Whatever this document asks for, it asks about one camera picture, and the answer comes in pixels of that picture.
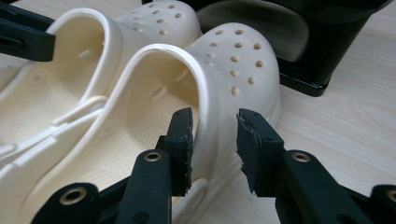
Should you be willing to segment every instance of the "light wood surface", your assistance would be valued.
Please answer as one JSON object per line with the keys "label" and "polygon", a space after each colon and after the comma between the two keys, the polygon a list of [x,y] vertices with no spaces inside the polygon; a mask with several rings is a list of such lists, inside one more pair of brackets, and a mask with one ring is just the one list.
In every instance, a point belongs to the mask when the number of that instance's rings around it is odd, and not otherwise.
{"label": "light wood surface", "polygon": [[[20,1],[15,5],[56,19],[75,7],[109,17],[139,1]],[[0,55],[0,67],[19,60]],[[367,22],[332,75],[323,96],[281,87],[276,126],[286,149],[314,154],[342,185],[369,195],[377,184],[396,185],[396,3]],[[200,223],[279,223],[273,199],[251,195],[241,174],[208,207]]]}

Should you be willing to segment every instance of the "white rubber shoe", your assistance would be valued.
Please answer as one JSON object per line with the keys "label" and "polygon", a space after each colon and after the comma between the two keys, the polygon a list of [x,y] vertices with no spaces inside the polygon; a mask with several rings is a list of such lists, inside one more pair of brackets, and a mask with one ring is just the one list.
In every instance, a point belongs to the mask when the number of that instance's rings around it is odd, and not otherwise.
{"label": "white rubber shoe", "polygon": [[[3,175],[8,184],[1,186],[0,197],[21,201],[2,204],[0,211],[25,223],[65,185],[91,182],[104,189],[114,184],[131,173],[140,152],[154,148],[166,134],[172,114],[191,107],[193,183],[185,198],[174,199],[173,222],[192,223],[240,173],[238,109],[260,112],[274,125],[280,112],[278,89],[276,56],[266,39],[246,25],[221,25],[185,49],[148,45],[128,62],[102,111],[63,127]],[[93,125],[79,138],[90,119]],[[54,157],[62,160],[53,167],[45,164]],[[35,166],[41,175],[23,172]]]}
{"label": "white rubber shoe", "polygon": [[194,11],[175,1],[146,4],[115,20],[73,9],[48,33],[56,35],[52,62],[0,71],[0,160],[19,157],[62,125],[103,106],[139,49],[152,43],[184,48],[201,35]]}

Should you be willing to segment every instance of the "wooden table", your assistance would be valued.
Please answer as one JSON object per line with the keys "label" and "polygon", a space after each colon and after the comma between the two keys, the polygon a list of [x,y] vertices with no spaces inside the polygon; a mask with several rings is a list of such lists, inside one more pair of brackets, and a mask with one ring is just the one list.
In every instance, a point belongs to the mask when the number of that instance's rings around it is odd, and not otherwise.
{"label": "wooden table", "polygon": [[[140,5],[118,1],[19,1],[16,6],[58,18],[75,7],[117,17]],[[0,67],[20,61],[0,55]],[[276,126],[286,149],[314,154],[342,185],[369,195],[377,184],[396,185],[396,2],[366,23],[332,75],[323,96],[281,87]],[[248,191],[241,174],[208,207],[199,223],[279,223],[273,199]]]}

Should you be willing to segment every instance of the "metal grommet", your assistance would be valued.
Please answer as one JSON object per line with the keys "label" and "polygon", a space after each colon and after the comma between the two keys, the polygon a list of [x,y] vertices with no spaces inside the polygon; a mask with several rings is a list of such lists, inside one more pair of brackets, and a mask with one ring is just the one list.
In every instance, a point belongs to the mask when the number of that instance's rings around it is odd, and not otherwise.
{"label": "metal grommet", "polygon": [[145,156],[146,161],[158,161],[163,157],[160,153],[151,152]]}
{"label": "metal grommet", "polygon": [[85,196],[87,196],[87,190],[84,189],[83,187],[69,189],[61,196],[59,202],[63,205],[70,205],[70,204],[78,203],[79,201],[84,199]]}
{"label": "metal grommet", "polygon": [[301,161],[301,162],[311,161],[311,158],[309,158],[309,156],[301,152],[294,152],[293,154],[291,154],[291,156],[297,161]]}
{"label": "metal grommet", "polygon": [[388,190],[387,195],[394,203],[396,203],[396,189]]}

